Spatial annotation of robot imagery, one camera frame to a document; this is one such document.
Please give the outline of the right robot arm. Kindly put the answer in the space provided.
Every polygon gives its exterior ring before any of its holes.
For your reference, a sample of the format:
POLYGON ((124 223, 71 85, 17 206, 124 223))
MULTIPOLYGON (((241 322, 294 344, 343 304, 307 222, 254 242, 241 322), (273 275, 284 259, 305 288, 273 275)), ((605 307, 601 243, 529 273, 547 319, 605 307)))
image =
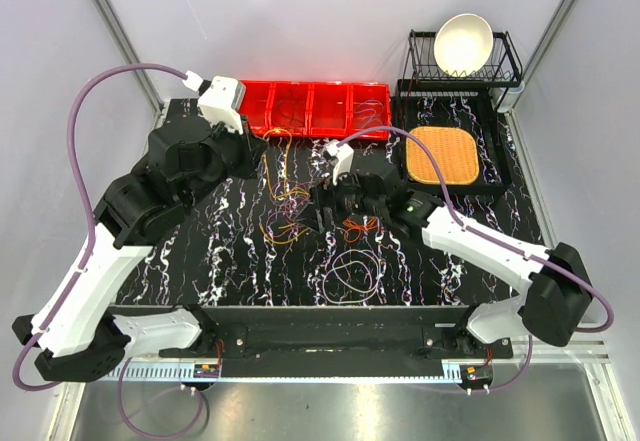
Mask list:
POLYGON ((441 199, 378 175, 343 174, 310 190, 298 222, 316 232, 354 215, 375 217, 403 240, 467 261, 512 287, 513 298, 470 307, 454 345, 476 357, 502 338, 531 335, 564 347, 593 299, 577 250, 520 242, 450 209, 441 199))

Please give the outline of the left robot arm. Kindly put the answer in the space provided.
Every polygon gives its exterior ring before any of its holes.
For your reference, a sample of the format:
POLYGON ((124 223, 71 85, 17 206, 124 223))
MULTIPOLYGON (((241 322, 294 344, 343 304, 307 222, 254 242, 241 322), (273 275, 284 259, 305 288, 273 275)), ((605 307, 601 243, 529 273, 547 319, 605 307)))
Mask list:
POLYGON ((96 381, 130 357, 215 352, 216 323, 201 308, 126 316, 110 307, 134 268, 200 201, 230 177, 256 176, 266 147, 245 116, 238 130, 194 116, 149 134, 146 154, 91 213, 84 250, 54 296, 12 325, 24 347, 39 348, 34 365, 49 386, 96 381))

